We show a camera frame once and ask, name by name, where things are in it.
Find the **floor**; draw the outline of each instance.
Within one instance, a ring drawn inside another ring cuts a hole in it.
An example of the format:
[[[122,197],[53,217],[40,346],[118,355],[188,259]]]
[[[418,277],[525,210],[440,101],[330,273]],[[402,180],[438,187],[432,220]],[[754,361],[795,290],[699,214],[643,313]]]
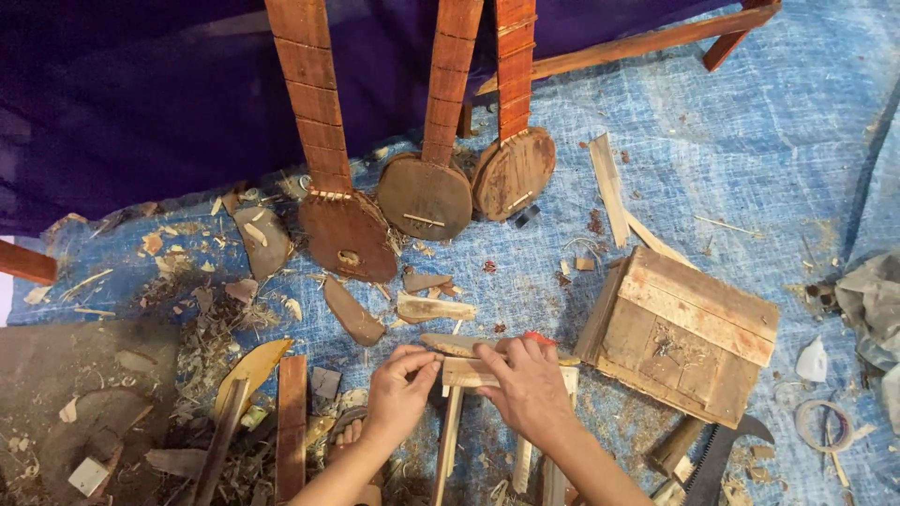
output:
[[[900,127],[890,128],[900,99],[900,3],[785,2],[782,12],[713,74],[699,61],[710,43],[572,72],[535,86],[532,124],[544,126],[557,148],[555,173],[537,201],[538,217],[522,229],[475,221],[448,245],[410,244],[400,262],[419,272],[454,275],[465,290],[461,300],[479,308],[461,334],[498,337],[495,329],[502,323],[507,329],[501,335],[539,330],[571,350],[606,269],[573,273],[566,285],[554,273],[560,260],[572,258],[573,249],[585,253],[578,246],[563,251],[572,239],[612,243],[608,227],[599,235],[587,230],[592,209],[599,209],[603,222],[606,215],[588,151],[579,147],[608,132],[613,148],[629,153],[629,161],[619,163],[625,207],[703,271],[781,310],[771,366],[760,373],[747,411],[775,436],[777,458],[756,465],[767,467],[779,481],[756,484],[745,478],[752,460],[749,445],[759,441],[739,443],[729,472],[746,483],[756,504],[842,504],[844,492],[831,460],[807,446],[794,425],[799,403],[832,399],[850,413],[854,427],[875,427],[840,453],[855,503],[898,501],[900,456],[888,450],[897,446],[896,438],[877,389],[860,383],[853,333],[836,316],[814,319],[793,288],[839,276],[900,240]],[[495,114],[476,107],[473,128],[480,135],[462,144],[478,151],[496,136]],[[413,145],[396,140],[386,146],[393,154]],[[373,187],[384,159],[357,160],[357,186]],[[279,194],[281,178],[267,178],[263,196]],[[211,216],[220,192],[162,203],[164,214],[95,236],[95,225],[68,221],[49,238],[60,261],[60,279],[47,294],[49,302],[24,303],[33,285],[16,280],[10,324],[96,318],[73,312],[75,303],[115,312],[116,319],[158,313],[174,322],[191,320],[196,307],[180,301],[191,300],[196,286],[209,283],[220,292],[222,283],[248,276],[233,222],[224,212]],[[296,203],[271,207],[297,231]],[[695,216],[724,219],[759,230],[763,237]],[[177,232],[162,232],[164,250],[183,248],[190,266],[165,287],[164,297],[157,294],[142,307],[147,291],[158,288],[159,270],[154,258],[140,251],[141,238],[161,227]],[[224,238],[221,248],[212,238],[217,234]],[[603,259],[626,255],[636,244],[632,237],[627,248],[610,248]],[[496,264],[496,274],[482,271],[486,260]],[[107,268],[112,272],[74,301],[60,301],[63,291]],[[396,345],[416,342],[424,331],[450,332],[455,325],[431,321],[391,328],[364,357],[329,314],[318,283],[305,276],[316,272],[310,259],[298,254],[265,284],[260,294],[280,321],[259,331],[235,332],[245,351],[289,336],[295,339],[292,352],[307,354],[311,366],[343,372],[340,390],[345,391],[366,386],[369,374]],[[373,314],[394,322],[391,306],[377,290],[358,282],[346,286]],[[395,293],[400,287],[394,280],[388,289]],[[278,302],[281,295],[300,302],[302,321]],[[804,387],[793,367],[799,351],[819,335],[829,354],[827,381]],[[263,388],[274,393],[275,384],[269,381]],[[394,500],[428,495],[441,402],[438,396],[429,404],[423,423],[395,456],[402,460],[403,476],[396,474],[387,484]],[[577,412],[645,491],[662,483],[644,455],[677,422],[675,411],[583,368]],[[465,399],[461,427],[463,449],[448,480],[449,494],[460,503],[486,504],[494,485],[509,475],[506,458],[514,454],[515,436],[492,406],[476,398]],[[531,500],[535,489],[533,479]]]

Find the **person's left hand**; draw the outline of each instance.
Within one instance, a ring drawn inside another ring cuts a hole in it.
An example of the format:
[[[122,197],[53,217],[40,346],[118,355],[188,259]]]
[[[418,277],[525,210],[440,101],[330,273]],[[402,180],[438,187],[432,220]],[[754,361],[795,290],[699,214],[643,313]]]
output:
[[[400,345],[372,374],[363,438],[397,447],[412,433],[425,410],[444,356],[421,346]],[[415,378],[407,380],[407,375]]]

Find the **wooden box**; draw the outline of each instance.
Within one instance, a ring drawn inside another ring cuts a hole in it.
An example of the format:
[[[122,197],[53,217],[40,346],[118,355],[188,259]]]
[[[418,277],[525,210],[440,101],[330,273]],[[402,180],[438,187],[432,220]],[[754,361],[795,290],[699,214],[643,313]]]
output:
[[[775,347],[778,307],[644,247],[614,265],[575,355],[701,420],[735,428]]]

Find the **fretboard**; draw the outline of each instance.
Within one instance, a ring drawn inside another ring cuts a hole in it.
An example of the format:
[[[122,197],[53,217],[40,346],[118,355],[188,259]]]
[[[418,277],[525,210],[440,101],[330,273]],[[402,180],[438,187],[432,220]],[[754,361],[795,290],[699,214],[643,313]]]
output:
[[[353,188],[324,0],[265,0],[310,169],[322,192]]]
[[[456,124],[482,6],[482,0],[440,0],[438,3],[422,142],[422,160],[427,163],[446,167],[453,155]]]
[[[535,0],[497,0],[497,88],[500,142],[528,128]]]

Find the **handmade wooden banjo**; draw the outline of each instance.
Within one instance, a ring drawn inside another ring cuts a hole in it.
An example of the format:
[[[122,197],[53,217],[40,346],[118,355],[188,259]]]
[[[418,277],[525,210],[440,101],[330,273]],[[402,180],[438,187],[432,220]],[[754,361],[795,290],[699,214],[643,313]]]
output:
[[[388,223],[353,189],[324,0],[265,0],[312,182],[300,205],[313,260],[363,281],[397,274]]]
[[[489,220],[507,219],[541,193],[556,167],[556,144],[529,127],[535,0],[497,0],[499,137],[472,172],[472,203]]]
[[[438,3],[422,152],[393,157],[376,190],[388,221],[419,239],[452,239],[472,219],[472,187],[451,156],[481,15],[482,0]]]

